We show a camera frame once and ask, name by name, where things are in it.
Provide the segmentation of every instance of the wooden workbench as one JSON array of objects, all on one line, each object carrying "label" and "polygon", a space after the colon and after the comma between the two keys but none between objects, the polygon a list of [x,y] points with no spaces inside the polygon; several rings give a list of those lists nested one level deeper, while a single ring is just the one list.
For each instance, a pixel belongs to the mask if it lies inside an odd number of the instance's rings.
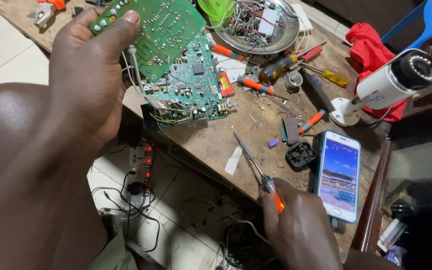
[{"label": "wooden workbench", "polygon": [[[73,6],[89,7],[82,0],[69,1],[66,10],[57,11],[56,16],[48,22],[48,26],[44,30],[33,25],[34,10],[38,7],[38,3],[35,0],[0,0],[0,14],[22,33],[48,51],[51,51],[56,33],[72,19],[69,10]],[[359,65],[354,64],[354,61],[349,56],[349,47],[338,37],[316,23],[313,23],[313,27],[309,45],[314,45],[323,40],[328,40],[328,42],[324,45],[321,55],[315,58],[311,64],[337,70],[351,78],[351,82],[346,89],[320,78],[323,89],[331,100],[337,97],[350,99],[354,96],[358,76],[351,65],[355,67],[359,67]],[[259,61],[263,64],[264,59],[261,58]],[[285,151],[288,149],[286,145],[280,143],[273,149],[269,149],[267,146],[269,141],[281,139],[281,118],[285,117],[286,114],[279,114],[279,112],[284,112],[284,110],[279,106],[268,105],[268,102],[272,104],[273,102],[267,97],[257,97],[250,91],[243,92],[239,86],[235,87],[235,89],[237,93],[230,99],[232,103],[239,103],[239,107],[232,109],[227,118],[209,121],[206,126],[182,124],[165,130],[163,133],[190,155],[194,156],[195,159],[214,170],[223,179],[254,200],[258,198],[260,177],[255,167],[245,155],[242,155],[240,158],[234,175],[225,172],[226,163],[238,145],[233,131],[236,131],[243,139],[258,164],[260,164],[263,172],[272,177],[283,178],[298,189],[307,190],[309,170],[305,169],[295,172],[290,168],[284,159]],[[308,120],[321,109],[320,107],[315,107],[306,94],[301,96],[299,105],[296,105],[298,95],[290,95],[286,91],[282,79],[275,82],[274,90],[275,93],[288,98],[290,101],[287,101],[285,104],[288,110],[296,115],[301,115],[304,120]],[[126,92],[123,104],[139,116],[142,115],[140,108],[140,104],[142,103],[143,99],[141,95],[138,95],[134,90],[129,89]],[[257,123],[249,117],[249,114],[253,116]],[[372,121],[371,117],[363,113],[361,118],[362,121]],[[359,213],[361,213],[379,161],[381,145],[387,137],[389,125],[383,122],[372,129],[358,125],[343,129],[326,117],[317,123],[313,127],[313,130],[308,133],[316,134],[327,129],[349,135],[361,142],[363,150],[361,151],[358,209]],[[312,137],[306,137],[306,139],[310,143],[312,142]],[[340,245],[341,258],[345,261],[356,230],[356,224],[343,222],[339,224],[340,227],[335,232],[335,236]]]}]

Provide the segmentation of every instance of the blue phone case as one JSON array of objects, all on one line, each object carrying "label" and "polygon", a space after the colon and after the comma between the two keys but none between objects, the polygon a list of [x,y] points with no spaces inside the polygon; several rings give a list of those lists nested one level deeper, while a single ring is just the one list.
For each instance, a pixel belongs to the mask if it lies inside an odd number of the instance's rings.
[{"label": "blue phone case", "polygon": [[[317,162],[317,166],[313,167],[311,175],[312,175],[312,178],[313,178],[313,181],[314,181],[314,189],[313,189],[313,191],[318,196],[319,196],[319,184],[320,184],[320,179],[321,179],[321,167],[322,167],[322,162],[323,162],[323,155],[322,155],[322,153],[323,153],[323,147],[325,146],[323,142],[326,140],[326,133],[328,131],[333,132],[335,134],[338,134],[341,137],[345,137],[345,138],[349,138],[351,140],[355,140],[354,138],[348,137],[348,136],[340,134],[338,132],[334,132],[332,130],[325,130],[325,131],[317,134],[314,137],[312,145],[313,145],[313,149],[316,151],[316,155],[318,156],[318,162]],[[359,201],[359,198],[360,198],[361,143],[358,140],[355,140],[355,141],[357,141],[357,143],[359,144],[359,151],[358,151],[358,155],[359,155],[358,161],[359,162],[357,164],[357,166],[358,166],[358,170],[357,170],[358,171],[358,174],[357,174],[357,199],[356,199],[356,204],[355,204],[356,209],[358,209],[358,201]],[[339,220],[342,220],[344,222],[351,223],[351,224],[354,224],[354,223],[356,223],[358,221],[358,212],[357,211],[356,211],[356,219],[354,221],[345,220],[345,219],[342,219],[340,217],[337,217],[337,216],[334,216],[334,215],[331,215],[331,214],[328,214],[328,216],[334,217],[336,219],[339,219]]]}]

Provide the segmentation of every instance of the smartphone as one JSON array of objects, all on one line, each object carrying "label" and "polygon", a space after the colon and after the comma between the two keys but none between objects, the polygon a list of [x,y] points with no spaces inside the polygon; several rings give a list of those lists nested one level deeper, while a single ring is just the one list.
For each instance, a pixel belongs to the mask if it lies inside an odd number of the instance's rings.
[{"label": "smartphone", "polygon": [[360,190],[361,144],[359,141],[326,130],[314,137],[318,155],[312,173],[314,189],[329,216],[356,223]]}]

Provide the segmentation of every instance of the printed circuit board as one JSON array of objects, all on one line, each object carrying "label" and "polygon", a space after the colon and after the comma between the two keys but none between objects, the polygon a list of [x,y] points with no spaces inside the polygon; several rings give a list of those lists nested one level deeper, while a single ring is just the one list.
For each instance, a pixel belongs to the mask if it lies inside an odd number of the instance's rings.
[{"label": "printed circuit board", "polygon": [[189,0],[113,0],[90,26],[97,36],[128,10],[141,15],[134,41],[139,71],[157,82],[206,21]]},{"label": "printed circuit board", "polygon": [[154,110],[149,104],[142,105],[146,125],[148,120],[156,120],[158,128],[164,129],[182,121],[194,124],[227,117],[228,109],[236,104],[225,103],[221,96],[216,62],[208,43],[204,34],[197,34],[161,79],[143,83],[146,95],[172,109]]}]

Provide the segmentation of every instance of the capacitor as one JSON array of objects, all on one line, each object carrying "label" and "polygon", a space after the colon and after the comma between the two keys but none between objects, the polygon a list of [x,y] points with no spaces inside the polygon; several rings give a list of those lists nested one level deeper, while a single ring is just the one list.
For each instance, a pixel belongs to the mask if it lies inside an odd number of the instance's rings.
[{"label": "capacitor", "polygon": [[270,141],[270,142],[268,143],[268,147],[269,147],[269,148],[275,147],[276,145],[278,145],[278,143],[279,143],[278,140]]}]

